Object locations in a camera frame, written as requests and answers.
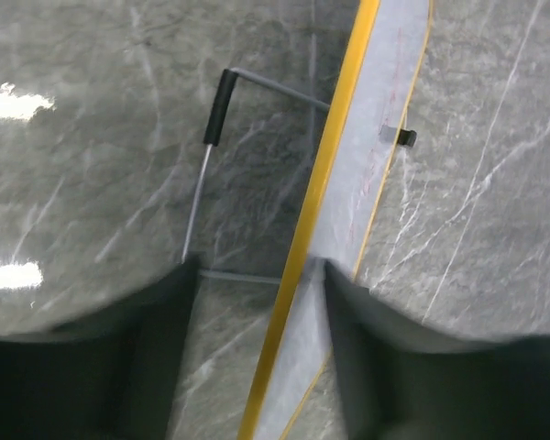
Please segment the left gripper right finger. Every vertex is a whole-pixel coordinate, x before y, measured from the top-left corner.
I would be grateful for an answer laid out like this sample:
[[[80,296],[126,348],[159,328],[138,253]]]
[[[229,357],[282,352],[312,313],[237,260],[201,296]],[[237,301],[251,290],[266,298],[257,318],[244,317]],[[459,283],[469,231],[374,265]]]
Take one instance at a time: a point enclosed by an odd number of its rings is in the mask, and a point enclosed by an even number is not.
[[[550,439],[550,335],[449,335],[323,270],[348,438]]]

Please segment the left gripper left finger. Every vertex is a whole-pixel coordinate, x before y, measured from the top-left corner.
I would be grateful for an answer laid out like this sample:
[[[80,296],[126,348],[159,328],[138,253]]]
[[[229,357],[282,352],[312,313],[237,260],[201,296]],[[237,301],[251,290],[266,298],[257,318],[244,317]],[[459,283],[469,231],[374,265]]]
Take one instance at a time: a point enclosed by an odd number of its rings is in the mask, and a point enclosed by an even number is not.
[[[42,331],[0,335],[0,439],[165,439],[200,287],[162,278]]]

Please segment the yellow framed whiteboard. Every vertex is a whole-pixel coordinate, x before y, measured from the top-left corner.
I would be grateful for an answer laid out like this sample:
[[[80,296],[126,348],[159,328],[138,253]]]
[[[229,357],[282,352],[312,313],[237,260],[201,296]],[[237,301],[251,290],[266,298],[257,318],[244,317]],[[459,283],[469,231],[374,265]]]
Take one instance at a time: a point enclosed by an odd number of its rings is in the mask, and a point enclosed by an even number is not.
[[[331,344],[322,261],[356,273],[428,43],[430,1],[364,1],[357,10],[330,104],[240,68],[225,69],[203,142],[219,142],[238,79],[327,114],[237,435],[282,439],[325,369]]]

